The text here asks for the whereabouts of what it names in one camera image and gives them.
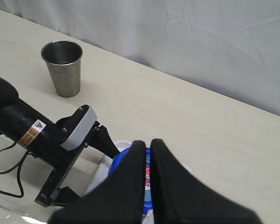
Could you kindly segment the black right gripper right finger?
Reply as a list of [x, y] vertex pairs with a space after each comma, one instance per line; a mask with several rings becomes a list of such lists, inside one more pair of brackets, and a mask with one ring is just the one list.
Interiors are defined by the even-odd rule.
[[164, 141], [151, 142], [150, 182], [156, 224], [260, 224], [259, 216], [196, 179]]

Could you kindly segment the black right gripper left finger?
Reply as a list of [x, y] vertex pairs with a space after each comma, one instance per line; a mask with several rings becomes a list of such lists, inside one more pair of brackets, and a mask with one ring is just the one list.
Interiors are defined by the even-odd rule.
[[145, 143], [136, 140], [110, 176], [86, 196], [55, 212], [48, 223], [140, 224], [145, 166]]

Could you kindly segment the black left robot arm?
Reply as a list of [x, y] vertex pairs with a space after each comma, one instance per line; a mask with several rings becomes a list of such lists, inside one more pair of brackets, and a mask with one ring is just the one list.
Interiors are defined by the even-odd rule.
[[52, 122], [21, 100], [18, 91], [1, 77], [0, 135], [53, 168], [35, 199], [43, 207], [64, 207], [79, 198], [61, 184], [84, 148], [93, 147], [109, 158], [119, 154], [91, 106], [83, 105], [71, 116]]

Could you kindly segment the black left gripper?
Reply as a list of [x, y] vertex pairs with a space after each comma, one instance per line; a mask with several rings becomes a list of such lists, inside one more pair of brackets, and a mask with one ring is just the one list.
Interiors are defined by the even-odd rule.
[[52, 126], [45, 128], [44, 135], [32, 148], [33, 156], [41, 159], [53, 168], [35, 199], [35, 202], [43, 207], [65, 207], [81, 198], [70, 187], [61, 187], [61, 185], [78, 156], [86, 147], [86, 142], [90, 137], [91, 147], [109, 158], [113, 159], [119, 154], [119, 150], [113, 143], [107, 128], [105, 126], [97, 127], [97, 120], [82, 144], [76, 149], [67, 151], [60, 146], [69, 137], [75, 125], [77, 125], [78, 119], [82, 117], [82, 112], [77, 112], [77, 110], [71, 116], [61, 118]]

